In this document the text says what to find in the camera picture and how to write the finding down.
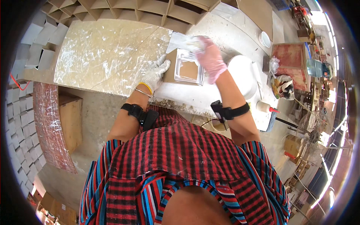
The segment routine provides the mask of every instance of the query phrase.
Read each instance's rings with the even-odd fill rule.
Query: pink rubber glove
[[[203,53],[196,53],[199,63],[209,74],[209,84],[214,84],[217,78],[228,69],[228,66],[222,60],[219,48],[211,41],[210,38],[199,36],[205,46]]]

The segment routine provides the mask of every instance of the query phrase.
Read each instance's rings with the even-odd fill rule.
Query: plaid shirt
[[[256,141],[237,147],[189,123],[176,111],[159,112],[154,128],[126,143],[108,141],[93,162],[80,203],[80,224],[161,224],[178,189],[207,189],[234,224],[286,224],[284,186]]]

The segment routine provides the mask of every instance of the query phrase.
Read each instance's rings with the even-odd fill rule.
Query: workshop shelving
[[[57,22],[125,19],[185,33],[220,0],[48,0],[41,10]]]

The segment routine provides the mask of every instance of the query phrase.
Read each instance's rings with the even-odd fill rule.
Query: black wristband
[[[156,121],[157,117],[159,116],[159,113],[150,109],[148,112],[144,112],[143,108],[141,108],[137,104],[128,104],[125,103],[122,105],[121,109],[125,109],[128,111],[129,116],[135,117],[140,126],[143,127],[144,131],[150,130],[153,123]]]
[[[231,109],[230,107],[223,108],[220,100],[213,102],[211,108],[222,123],[225,120],[233,120],[234,117],[241,116],[250,110],[248,103],[236,109]]]

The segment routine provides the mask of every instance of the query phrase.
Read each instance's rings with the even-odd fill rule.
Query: curved wooden board
[[[60,122],[58,86],[34,82],[33,99],[36,132],[46,161],[77,174]]]

